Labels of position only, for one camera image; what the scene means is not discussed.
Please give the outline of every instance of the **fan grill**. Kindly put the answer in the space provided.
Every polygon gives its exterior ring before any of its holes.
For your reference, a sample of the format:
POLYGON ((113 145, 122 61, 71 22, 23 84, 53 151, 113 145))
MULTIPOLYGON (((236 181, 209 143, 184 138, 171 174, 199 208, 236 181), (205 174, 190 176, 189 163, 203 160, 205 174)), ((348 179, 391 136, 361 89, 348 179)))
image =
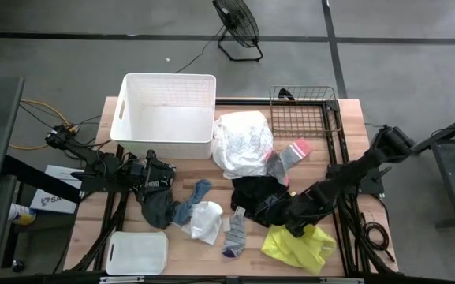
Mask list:
POLYGON ((259 42, 259 27, 243 0, 214 0, 222 23, 243 47, 254 47, 259 42))

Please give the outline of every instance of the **wooden table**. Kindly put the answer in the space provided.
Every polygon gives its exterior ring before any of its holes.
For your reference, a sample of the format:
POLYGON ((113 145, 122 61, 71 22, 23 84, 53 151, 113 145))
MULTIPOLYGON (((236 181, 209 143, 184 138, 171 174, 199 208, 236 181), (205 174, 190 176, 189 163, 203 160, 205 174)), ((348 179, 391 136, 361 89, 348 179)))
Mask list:
MULTIPOLYGON (((110 139, 110 127, 113 120, 117 97, 107 97, 99 125, 96 143, 110 139)), ((351 160, 358 159, 369 147, 369 141, 364 125, 364 118, 357 99, 341 99, 341 120, 346 137, 346 143, 351 160)), ((217 118, 221 114, 227 114, 242 110, 260 110, 268 117, 270 122, 269 106, 216 106, 217 118)), ((295 138, 274 138, 274 148, 283 150, 291 144, 295 138)), ((323 138, 308 139, 312 145, 311 154, 289 171, 289 191, 302 192, 315 181, 325 177, 326 166, 330 163, 323 138)), ((104 151, 115 152, 117 145, 111 142, 103 147, 104 151)), ((192 194, 196 181, 202 178, 210 180, 213 184, 211 191, 203 200, 214 201, 222 206, 224 217, 232 215, 230 209, 230 197, 233 192, 232 182, 222 176, 220 169, 212 159, 209 160, 164 160, 177 166, 177 176, 173 183, 173 197, 175 200, 184 201, 192 194)), ((95 193, 80 204, 76 222, 73 229, 69 249, 65 260, 65 269, 76 265, 83 255, 90 249, 101 230, 103 212, 106 203, 106 193, 95 193)), ((390 234, 382 205, 372 196, 359 196, 361 211, 370 211, 366 214, 376 222, 382 224, 390 234)), ((334 221, 332 216, 327 216, 318 226, 330 236, 336 238, 334 221)), ((246 247, 237 259, 228 259, 221 254, 225 236, 221 231, 213 246, 199 240, 193 240, 180 228, 170 225, 164 230, 169 239, 169 251, 167 267, 163 275, 280 275, 280 276, 309 276, 300 268, 290 267, 260 252, 267 228, 247 219, 246 222, 246 247)), ((124 231, 128 232, 154 232, 159 231, 148 225, 141 215, 141 207, 136 202, 134 195, 129 196, 127 211, 125 213, 124 231)), ((397 270, 397 263, 391 263, 385 253, 379 253, 390 268, 397 270)), ((338 250, 327 260, 321 275, 342 276, 344 275, 341 264, 341 256, 338 250)))

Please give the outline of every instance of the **yellow cloth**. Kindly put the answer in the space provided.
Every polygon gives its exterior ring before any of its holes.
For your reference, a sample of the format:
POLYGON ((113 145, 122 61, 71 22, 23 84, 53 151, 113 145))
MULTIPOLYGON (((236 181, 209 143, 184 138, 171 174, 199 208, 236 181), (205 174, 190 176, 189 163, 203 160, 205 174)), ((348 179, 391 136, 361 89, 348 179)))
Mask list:
POLYGON ((302 237, 294 237, 285 226, 271 226, 261 250, 276 260, 318 275, 335 249, 336 240, 317 226, 307 225, 302 237))

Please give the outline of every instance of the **metal wire rack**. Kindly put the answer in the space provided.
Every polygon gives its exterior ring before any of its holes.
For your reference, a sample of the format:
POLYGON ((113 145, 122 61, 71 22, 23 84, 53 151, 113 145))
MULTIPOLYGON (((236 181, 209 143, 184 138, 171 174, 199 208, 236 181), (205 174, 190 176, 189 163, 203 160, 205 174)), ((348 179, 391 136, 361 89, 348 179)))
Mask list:
POLYGON ((270 114, 275 137, 324 137, 341 130, 338 100, 327 86, 273 86, 270 114))

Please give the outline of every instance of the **striped sock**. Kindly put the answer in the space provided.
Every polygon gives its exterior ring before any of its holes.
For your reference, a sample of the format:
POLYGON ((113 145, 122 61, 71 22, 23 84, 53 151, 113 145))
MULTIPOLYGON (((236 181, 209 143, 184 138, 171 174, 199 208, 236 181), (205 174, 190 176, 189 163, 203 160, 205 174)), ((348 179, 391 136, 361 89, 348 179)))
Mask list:
POLYGON ((230 219, 230 230, 226 232, 226 242, 222 247, 224 256, 238 257, 244 249, 244 216, 234 215, 230 219))
POLYGON ((310 152, 311 145, 303 138, 290 144, 280 155, 272 151, 267 156, 267 173, 278 179, 280 184, 289 186, 287 170, 304 159, 310 152))

